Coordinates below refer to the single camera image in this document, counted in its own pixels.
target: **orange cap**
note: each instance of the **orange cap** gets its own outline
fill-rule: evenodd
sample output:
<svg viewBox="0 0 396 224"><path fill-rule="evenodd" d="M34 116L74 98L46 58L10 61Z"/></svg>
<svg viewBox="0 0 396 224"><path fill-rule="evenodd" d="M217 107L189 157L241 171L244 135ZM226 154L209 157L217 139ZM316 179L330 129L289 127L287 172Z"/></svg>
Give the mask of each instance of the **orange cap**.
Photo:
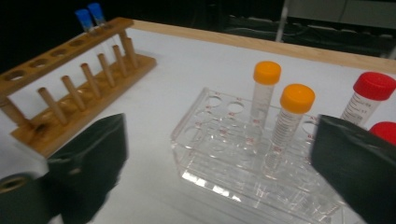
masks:
<svg viewBox="0 0 396 224"><path fill-rule="evenodd" d="M259 62L254 68L254 80L262 85L274 85L279 81L281 68L273 62Z"/></svg>
<svg viewBox="0 0 396 224"><path fill-rule="evenodd" d="M286 110L295 114L303 114L311 109L315 101L315 93L302 84L291 84L283 90L280 104Z"/></svg>

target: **transparent plastic rack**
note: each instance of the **transparent plastic rack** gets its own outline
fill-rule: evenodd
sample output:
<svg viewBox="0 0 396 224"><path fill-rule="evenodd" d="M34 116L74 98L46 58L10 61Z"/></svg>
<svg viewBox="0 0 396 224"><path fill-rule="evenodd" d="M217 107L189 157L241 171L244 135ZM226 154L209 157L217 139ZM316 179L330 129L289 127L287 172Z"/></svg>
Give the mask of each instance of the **transparent plastic rack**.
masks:
<svg viewBox="0 0 396 224"><path fill-rule="evenodd" d="M344 204L310 164L317 118L304 115L268 175L263 161L280 108L270 107L264 128L250 121L250 108L249 100L203 89L171 136L179 175L275 223L332 223Z"/></svg>

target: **red cap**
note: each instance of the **red cap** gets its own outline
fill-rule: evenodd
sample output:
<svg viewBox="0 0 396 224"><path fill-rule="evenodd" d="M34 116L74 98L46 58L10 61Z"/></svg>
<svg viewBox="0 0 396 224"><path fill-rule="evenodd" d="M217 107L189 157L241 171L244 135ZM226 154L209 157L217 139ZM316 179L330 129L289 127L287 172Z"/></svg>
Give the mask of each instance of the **red cap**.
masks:
<svg viewBox="0 0 396 224"><path fill-rule="evenodd" d="M379 122L370 129L370 133L396 146L396 123L390 121Z"/></svg>
<svg viewBox="0 0 396 224"><path fill-rule="evenodd" d="M359 95L376 101L388 100L395 88L394 78L376 72L361 74L353 86L353 90Z"/></svg>

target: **wooden test tube rack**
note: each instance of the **wooden test tube rack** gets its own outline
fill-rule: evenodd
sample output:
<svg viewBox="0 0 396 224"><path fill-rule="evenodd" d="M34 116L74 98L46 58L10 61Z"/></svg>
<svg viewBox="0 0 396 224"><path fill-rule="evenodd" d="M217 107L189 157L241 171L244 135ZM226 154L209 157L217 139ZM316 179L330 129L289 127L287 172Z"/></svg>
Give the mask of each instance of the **wooden test tube rack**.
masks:
<svg viewBox="0 0 396 224"><path fill-rule="evenodd" d="M0 107L18 126L11 134L47 158L154 67L155 59L134 52L132 39L125 31L133 24L133 20L116 18L108 22L106 29L96 28L96 35L80 35L1 74ZM122 44L113 46L117 60L107 64L105 56L99 54L103 70L96 75L82 63L81 75L87 82L75 87L69 76L62 77L69 93L57 102L46 88L40 88L38 93L49 107L32 119L27 119L9 99L10 94L113 35L118 35Z"/></svg>

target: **white tabletop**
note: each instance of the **white tabletop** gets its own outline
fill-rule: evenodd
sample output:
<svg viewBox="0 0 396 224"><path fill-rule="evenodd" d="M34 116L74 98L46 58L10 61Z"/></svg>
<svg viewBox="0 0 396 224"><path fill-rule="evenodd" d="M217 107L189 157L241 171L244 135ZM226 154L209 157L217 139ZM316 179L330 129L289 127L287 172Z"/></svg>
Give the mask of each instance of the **white tabletop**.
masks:
<svg viewBox="0 0 396 224"><path fill-rule="evenodd" d="M272 105L279 106L285 86L302 83L317 96L311 115L340 117L352 96L354 82L365 72L183 37L134 29L127 32L136 52L155 58L157 65L96 118L126 115L130 158L120 183L93 223L267 223L254 211L180 180L170 148L171 132L205 87L250 99L253 68L259 61L274 61L282 67ZM38 87L46 86L55 97L63 96L66 90L59 77L69 75L76 85L84 82L78 65L90 62L94 53L87 52L52 72L54 75L13 94L11 99L31 118L46 107L36 93ZM393 94L381 103L366 128L383 120L396 121L395 103ZM32 169L42 174L45 168L21 153L20 146L9 136L15 125L3 113L0 116L0 177Z"/></svg>

